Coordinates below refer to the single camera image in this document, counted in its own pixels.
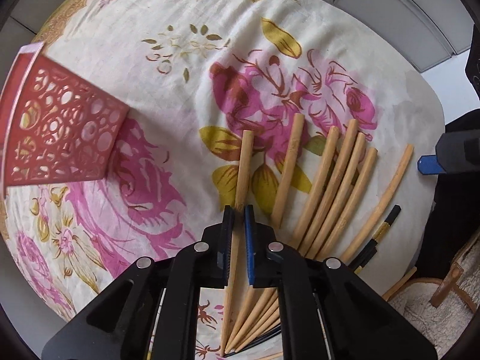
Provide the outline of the wooden chopstick curved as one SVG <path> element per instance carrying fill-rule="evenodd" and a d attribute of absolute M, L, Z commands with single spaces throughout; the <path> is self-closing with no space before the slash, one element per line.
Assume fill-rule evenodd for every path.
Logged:
<path fill-rule="evenodd" d="M 386 208 L 389 206 L 391 199 L 394 197 L 397 189 L 399 188 L 400 182 L 402 181 L 402 178 L 404 177 L 404 174 L 408 168 L 408 165 L 413 156 L 413 151 L 414 146 L 412 144 L 407 144 L 400 159 L 400 162 L 396 168 L 396 171 L 390 183 L 388 184 L 384 194 L 380 198 L 377 205 L 374 207 L 373 212 L 368 217 L 367 221 L 364 223 L 360 231 L 358 231 L 351 244 L 349 244 L 346 250 L 342 253 L 340 260 L 343 263 L 348 263 L 352 260 L 358 249 L 364 244 L 367 237 L 371 234 L 371 231 L 377 225 L 377 222 L 382 217 Z"/>

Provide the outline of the black gold chopstick upper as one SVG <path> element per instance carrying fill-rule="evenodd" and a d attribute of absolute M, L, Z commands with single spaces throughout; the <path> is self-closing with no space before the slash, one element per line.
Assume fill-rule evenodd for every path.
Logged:
<path fill-rule="evenodd" d="M 360 273 L 377 253 L 377 245 L 382 241 L 386 233 L 388 233 L 388 230 L 396 221 L 401 211 L 402 209 L 400 205 L 394 205 L 388 216 L 378 227 L 377 231 L 373 234 L 365 247 L 360 250 L 358 255 L 350 262 L 348 267 L 356 274 Z"/>

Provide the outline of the black gold chopstick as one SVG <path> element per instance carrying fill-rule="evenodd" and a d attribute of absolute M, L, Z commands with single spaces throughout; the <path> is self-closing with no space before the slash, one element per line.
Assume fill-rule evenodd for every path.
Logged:
<path fill-rule="evenodd" d="M 382 241 L 386 233 L 388 233 L 388 230 L 396 221 L 401 211 L 402 209 L 400 205 L 394 205 L 388 216 L 378 227 L 377 231 L 373 234 L 365 247 L 360 250 L 358 255 L 350 262 L 348 267 L 356 274 L 360 273 L 377 253 L 377 245 Z"/>
<path fill-rule="evenodd" d="M 361 250 L 360 253 L 352 260 L 352 262 L 349 264 L 349 267 L 356 274 L 358 274 L 363 268 L 365 268 L 365 266 L 372 259 L 372 257 L 375 255 L 376 252 L 377 252 L 377 242 L 374 240 L 371 240 L 370 242 L 368 242 L 368 244 L 366 244 L 363 250 Z M 240 350 L 236 350 L 233 353 L 226 354 L 225 356 L 228 358 L 235 354 L 239 354 L 244 351 L 247 351 L 251 348 L 256 347 L 257 345 L 260 345 L 268 341 L 269 339 L 279 335 L 280 333 L 281 333 L 280 319 L 277 319 L 276 321 L 273 321 L 262 334 L 258 334 L 258 336 L 252 339 L 248 338 L 247 343 Z"/>

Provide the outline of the black gold chopstick lower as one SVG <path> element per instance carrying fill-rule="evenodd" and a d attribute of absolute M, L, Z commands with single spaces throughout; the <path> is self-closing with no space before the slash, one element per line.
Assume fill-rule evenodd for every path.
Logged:
<path fill-rule="evenodd" d="M 374 240 L 371 240 L 370 242 L 368 242 L 368 244 L 366 244 L 363 250 L 361 250 L 360 253 L 352 260 L 352 262 L 349 264 L 349 267 L 356 274 L 358 274 L 363 268 L 365 268 L 365 266 L 372 259 L 372 257 L 375 255 L 376 252 L 377 252 L 377 242 Z M 277 319 L 276 321 L 273 321 L 262 334 L 258 334 L 258 336 L 252 339 L 248 338 L 247 343 L 240 350 L 236 350 L 233 353 L 226 354 L 225 356 L 228 358 L 235 354 L 239 354 L 244 351 L 247 351 L 251 348 L 256 347 L 257 345 L 260 345 L 268 341 L 269 339 L 279 335 L 280 333 L 281 333 L 280 319 Z"/>

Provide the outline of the wooden chair with cushion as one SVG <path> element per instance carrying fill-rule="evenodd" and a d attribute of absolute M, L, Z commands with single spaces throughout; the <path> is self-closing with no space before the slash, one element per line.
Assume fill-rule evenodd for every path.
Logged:
<path fill-rule="evenodd" d="M 442 358 L 479 311 L 479 233 L 460 248 L 442 279 L 413 276 L 387 301 Z"/>

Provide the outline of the floral tablecloth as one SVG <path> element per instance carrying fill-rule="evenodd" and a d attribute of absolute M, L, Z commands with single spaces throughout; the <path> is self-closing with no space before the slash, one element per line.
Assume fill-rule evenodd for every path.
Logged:
<path fill-rule="evenodd" d="M 434 183 L 416 170 L 444 129 L 429 84 L 392 46 L 322 0 L 66 0 L 39 28 L 44 54 L 128 104 L 107 173 L 85 183 L 11 188 L 2 236 L 33 299 L 33 333 L 73 318 L 135 259 L 174 256 L 235 199 L 242 133 L 255 143 L 247 201 L 269 221 L 295 114 L 304 116 L 278 236 L 288 242 L 329 129 L 350 120 L 377 150 L 368 186 L 332 249 L 341 257 L 411 161 L 400 217 L 367 271 L 379 293 L 414 256 Z"/>

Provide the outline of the pink perforated utensil holder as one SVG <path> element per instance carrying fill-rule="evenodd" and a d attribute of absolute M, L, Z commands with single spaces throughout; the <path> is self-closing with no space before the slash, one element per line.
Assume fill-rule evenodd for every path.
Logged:
<path fill-rule="evenodd" d="M 1 90 L 1 190 L 99 180 L 128 106 L 22 46 Z"/>

